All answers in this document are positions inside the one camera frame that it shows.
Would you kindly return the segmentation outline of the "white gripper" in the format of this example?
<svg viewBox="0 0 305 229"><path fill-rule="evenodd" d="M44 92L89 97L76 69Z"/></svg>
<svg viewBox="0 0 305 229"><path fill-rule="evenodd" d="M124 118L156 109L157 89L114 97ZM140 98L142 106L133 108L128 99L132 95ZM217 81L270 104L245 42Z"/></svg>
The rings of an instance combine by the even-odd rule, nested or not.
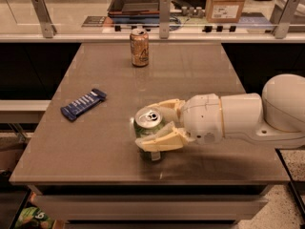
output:
<svg viewBox="0 0 305 229"><path fill-rule="evenodd" d="M220 98L216 94L201 94L187 102L169 99L151 104L167 123L155 134L137 138L135 144L145 152L165 152L183 148L190 142L212 144L222 139ZM184 128L176 128L174 123Z"/></svg>

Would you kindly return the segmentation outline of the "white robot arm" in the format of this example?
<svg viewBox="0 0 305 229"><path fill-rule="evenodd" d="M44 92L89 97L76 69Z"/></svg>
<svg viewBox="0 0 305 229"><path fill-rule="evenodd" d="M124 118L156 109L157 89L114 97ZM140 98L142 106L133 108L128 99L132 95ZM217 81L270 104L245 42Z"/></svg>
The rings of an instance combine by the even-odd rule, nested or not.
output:
<svg viewBox="0 0 305 229"><path fill-rule="evenodd" d="M277 75L262 94L201 94L155 103L136 113L134 128L136 145L153 153L223 139L299 147L305 143L305 77Z"/></svg>

